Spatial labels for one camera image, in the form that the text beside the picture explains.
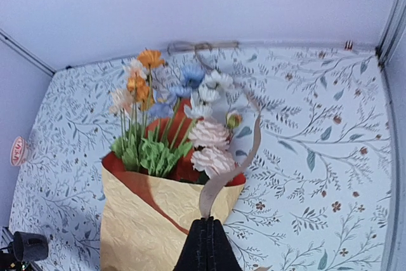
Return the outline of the blue fake flower stem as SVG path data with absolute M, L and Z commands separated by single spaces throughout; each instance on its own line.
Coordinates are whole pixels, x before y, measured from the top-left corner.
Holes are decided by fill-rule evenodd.
M 179 84 L 171 86 L 166 99 L 158 100 L 155 97 L 155 104 L 148 113 L 154 119 L 158 119 L 163 127 L 162 135 L 159 140 L 167 141 L 167 136 L 173 125 L 175 117 L 181 107 L 183 100 L 189 99 L 192 93 L 197 90 L 202 83 L 205 71 L 200 65 L 186 65 L 180 69 L 181 81 Z

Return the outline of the pink rose fake stem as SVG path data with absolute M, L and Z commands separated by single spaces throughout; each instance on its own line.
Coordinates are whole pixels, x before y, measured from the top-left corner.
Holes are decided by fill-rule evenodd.
M 194 149 L 190 159 L 194 170 L 205 173 L 209 179 L 235 170 L 233 155 L 228 151 L 230 131 L 214 118 L 197 121 L 188 139 Z

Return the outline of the orange wrapping paper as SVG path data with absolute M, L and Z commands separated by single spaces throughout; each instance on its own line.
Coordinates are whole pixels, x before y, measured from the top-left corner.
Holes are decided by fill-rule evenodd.
M 125 223 L 141 222 L 141 212 L 158 218 L 161 227 L 169 223 L 183 234 L 198 219 L 198 201 L 205 179 L 193 169 L 192 153 L 182 157 L 166 178 L 149 176 L 146 170 L 128 171 L 113 152 L 102 159 L 103 186 L 107 206 L 113 214 L 125 214 Z

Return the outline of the tan raffia ribbon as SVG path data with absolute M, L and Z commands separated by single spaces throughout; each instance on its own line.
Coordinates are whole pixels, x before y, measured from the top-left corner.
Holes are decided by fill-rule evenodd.
M 234 138 L 243 132 L 243 116 L 241 109 L 229 108 L 225 113 L 223 122 L 220 122 L 214 117 L 216 106 L 221 98 L 230 99 L 233 95 L 238 97 L 244 97 L 247 101 L 245 109 L 250 109 L 256 113 L 254 125 L 248 129 L 249 134 L 252 136 L 252 145 L 250 150 L 245 154 L 244 160 L 237 164 L 234 171 L 225 173 L 214 178 L 209 179 L 205 173 L 201 173 L 202 176 L 207 178 L 205 185 L 203 186 L 199 195 L 199 211 L 203 218 L 209 218 L 214 202 L 221 192 L 221 190 L 234 179 L 243 175 L 247 167 L 252 163 L 258 152 L 261 144 L 261 108 L 257 101 L 250 96 L 241 84 L 237 83 L 234 78 L 228 72 L 223 72 L 217 65 L 211 65 L 201 55 L 201 51 L 212 51 L 215 49 L 237 49 L 240 43 L 238 41 L 220 41 L 220 42 L 200 42 L 191 43 L 188 41 L 175 41 L 169 43 L 167 46 L 167 52 L 182 53 L 191 52 L 194 55 L 197 63 L 204 69 L 205 76 L 202 83 L 199 85 L 196 91 L 192 93 L 189 99 L 189 103 L 184 106 L 183 112 L 185 117 L 191 120 L 191 125 L 186 132 L 187 140 L 190 130 L 196 125 L 197 121 L 203 120 L 209 117 L 214 118 L 219 123 L 223 124 L 229 129 L 231 134 L 230 145 Z

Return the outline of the cream rose fake stem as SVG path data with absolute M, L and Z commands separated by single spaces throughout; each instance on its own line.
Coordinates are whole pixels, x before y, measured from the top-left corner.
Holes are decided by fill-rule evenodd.
M 112 105 L 109 112 L 120 116 L 122 141 L 126 139 L 126 131 L 132 130 L 134 122 L 137 122 L 137 90 L 146 86 L 147 73 L 143 64 L 137 60 L 131 60 L 123 66 L 127 74 L 126 86 L 117 88 L 111 92 Z

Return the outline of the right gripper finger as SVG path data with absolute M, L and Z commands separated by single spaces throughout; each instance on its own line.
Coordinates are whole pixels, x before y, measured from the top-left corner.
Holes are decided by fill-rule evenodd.
M 223 226 L 214 217 L 194 220 L 174 271 L 241 271 Z

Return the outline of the yellow wrapping paper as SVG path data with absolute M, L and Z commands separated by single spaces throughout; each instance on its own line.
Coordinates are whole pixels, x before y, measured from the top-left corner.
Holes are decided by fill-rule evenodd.
M 222 223 L 244 186 L 242 168 L 196 185 L 102 165 L 103 270 L 240 269 Z

